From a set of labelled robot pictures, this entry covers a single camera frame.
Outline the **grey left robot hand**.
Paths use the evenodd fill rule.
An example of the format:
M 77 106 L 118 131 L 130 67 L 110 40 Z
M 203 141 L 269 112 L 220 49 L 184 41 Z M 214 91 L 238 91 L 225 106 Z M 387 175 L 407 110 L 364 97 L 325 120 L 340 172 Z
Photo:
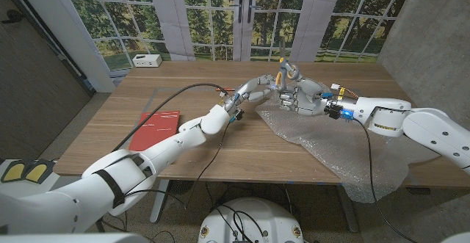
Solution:
M 230 122 L 241 120 L 243 110 L 238 105 L 243 101 L 258 102 L 275 90 L 275 78 L 269 74 L 251 79 L 235 89 L 233 95 L 224 95 L 221 106 L 230 116 Z

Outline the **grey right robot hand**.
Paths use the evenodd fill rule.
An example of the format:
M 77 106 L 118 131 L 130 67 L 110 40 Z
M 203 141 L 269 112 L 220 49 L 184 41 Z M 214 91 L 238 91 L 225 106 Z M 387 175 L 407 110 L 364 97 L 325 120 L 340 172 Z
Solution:
M 295 80 L 294 85 L 288 87 L 281 72 L 275 79 L 275 89 L 282 110 L 305 116 L 328 115 L 333 119 L 353 120 L 353 108 L 347 108 L 346 105 L 354 105 L 359 99 L 358 95 L 337 84 L 333 84 L 333 89 L 338 90 L 334 94 L 311 79 Z

